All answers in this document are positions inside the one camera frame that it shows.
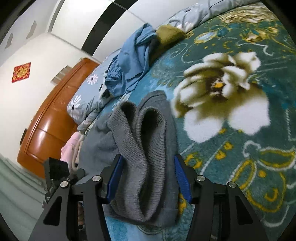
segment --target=green floral blanket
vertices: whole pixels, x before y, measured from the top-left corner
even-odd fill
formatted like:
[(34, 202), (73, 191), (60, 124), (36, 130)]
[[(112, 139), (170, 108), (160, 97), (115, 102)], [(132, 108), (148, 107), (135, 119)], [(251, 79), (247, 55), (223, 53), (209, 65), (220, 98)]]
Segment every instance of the green floral blanket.
[[(212, 182), (235, 181), (271, 241), (296, 211), (295, 54), (289, 34), (262, 3), (235, 8), (189, 32), (120, 99), (137, 104), (164, 90), (185, 162)], [(174, 227), (138, 228), (154, 240), (185, 240), (194, 207), (181, 194), (178, 205)], [(108, 219), (110, 232), (115, 222)]]

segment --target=pink clothing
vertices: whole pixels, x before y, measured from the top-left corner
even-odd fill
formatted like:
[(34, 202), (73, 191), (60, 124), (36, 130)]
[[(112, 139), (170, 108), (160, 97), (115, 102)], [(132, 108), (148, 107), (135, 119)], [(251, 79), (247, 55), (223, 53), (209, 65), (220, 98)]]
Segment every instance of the pink clothing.
[(69, 167), (69, 172), (72, 173), (72, 159), (74, 156), (74, 150), (79, 141), (81, 141), (83, 135), (78, 131), (75, 132), (70, 139), (67, 141), (66, 145), (62, 147), (61, 161), (67, 162)]

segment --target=white daisy print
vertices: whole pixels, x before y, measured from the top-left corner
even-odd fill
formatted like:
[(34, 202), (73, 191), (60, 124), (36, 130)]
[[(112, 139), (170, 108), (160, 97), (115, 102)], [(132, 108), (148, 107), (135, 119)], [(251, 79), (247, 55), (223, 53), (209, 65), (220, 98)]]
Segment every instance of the white daisy print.
[(98, 76), (96, 74), (93, 74), (88, 77), (87, 83), (90, 85), (94, 85), (98, 81)]
[(185, 33), (188, 33), (190, 30), (194, 28), (194, 23), (185, 22), (185, 24), (179, 24), (176, 26), (178, 29), (184, 31)]
[(78, 120), (80, 116), (79, 106), (81, 101), (81, 95), (77, 95), (74, 99), (72, 99), (71, 104), (68, 106), (68, 113), (74, 119)]

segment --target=metal screw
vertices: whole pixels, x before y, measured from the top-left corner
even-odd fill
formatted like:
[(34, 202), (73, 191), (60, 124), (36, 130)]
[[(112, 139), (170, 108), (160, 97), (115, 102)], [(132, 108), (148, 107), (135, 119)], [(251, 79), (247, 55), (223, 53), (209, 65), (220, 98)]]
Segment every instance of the metal screw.
[(229, 186), (230, 186), (231, 188), (235, 188), (235, 187), (237, 186), (237, 184), (234, 183), (234, 182), (230, 182), (230, 183), (229, 183)]
[(196, 177), (196, 180), (200, 181), (200, 182), (203, 182), (205, 180), (205, 177), (202, 176), (202, 175), (199, 175)]
[(94, 182), (98, 182), (98, 181), (100, 181), (101, 180), (101, 177), (100, 176), (94, 176), (93, 177), (93, 181)]
[(60, 186), (62, 188), (66, 188), (68, 186), (68, 182), (67, 181), (63, 181), (63, 182), (61, 182)]

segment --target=red poster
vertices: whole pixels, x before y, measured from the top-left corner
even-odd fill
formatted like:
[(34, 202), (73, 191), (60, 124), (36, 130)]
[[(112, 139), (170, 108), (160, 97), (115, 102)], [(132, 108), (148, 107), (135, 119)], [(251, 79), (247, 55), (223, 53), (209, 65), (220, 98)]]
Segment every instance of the red poster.
[(12, 76), (12, 83), (24, 80), (29, 78), (30, 76), (30, 68), (31, 68), (31, 62), (22, 64), (20, 66), (16, 66), (14, 71), (13, 71), (13, 76)]

